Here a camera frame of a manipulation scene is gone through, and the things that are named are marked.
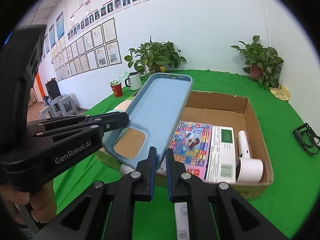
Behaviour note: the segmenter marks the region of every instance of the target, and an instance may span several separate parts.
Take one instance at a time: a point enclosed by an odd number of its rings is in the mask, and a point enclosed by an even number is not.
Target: ceiling
[[[47,24],[47,19],[60,0],[38,0],[19,22],[21,25]]]

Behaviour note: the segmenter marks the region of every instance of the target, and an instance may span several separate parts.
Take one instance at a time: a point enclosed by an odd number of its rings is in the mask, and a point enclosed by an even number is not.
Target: white mug
[[[127,77],[124,82],[131,91],[139,90],[142,87],[139,72],[129,73],[129,77]]]

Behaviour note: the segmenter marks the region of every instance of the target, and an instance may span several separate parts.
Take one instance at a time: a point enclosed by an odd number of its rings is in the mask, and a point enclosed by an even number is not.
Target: potted plant
[[[174,48],[172,42],[150,42],[142,43],[138,49],[129,49],[130,55],[124,57],[128,61],[128,67],[132,65],[141,75],[150,76],[155,72],[165,70],[163,65],[177,68],[181,61],[186,61],[179,56],[181,50]]]
[[[253,36],[251,44],[238,41],[245,45],[245,49],[241,49],[237,45],[231,47],[243,54],[246,59],[245,65],[251,65],[242,69],[250,74],[252,80],[258,81],[258,85],[263,86],[264,89],[268,87],[277,88],[279,86],[281,64],[284,61],[278,57],[278,53],[273,47],[264,48],[258,43],[259,39],[260,36],[256,35]]]

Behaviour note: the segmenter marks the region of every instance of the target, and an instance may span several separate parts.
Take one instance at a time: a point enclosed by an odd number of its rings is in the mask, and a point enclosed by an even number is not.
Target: colorful book cover
[[[210,151],[212,125],[180,121],[170,142],[174,159],[187,172],[204,179]],[[166,173],[165,158],[158,172]]]

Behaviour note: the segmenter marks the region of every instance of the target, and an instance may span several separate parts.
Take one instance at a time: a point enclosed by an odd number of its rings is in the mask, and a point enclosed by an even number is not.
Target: black cabinet
[[[45,87],[47,88],[51,100],[54,100],[56,97],[61,96],[57,81],[55,79],[47,82],[45,84]]]

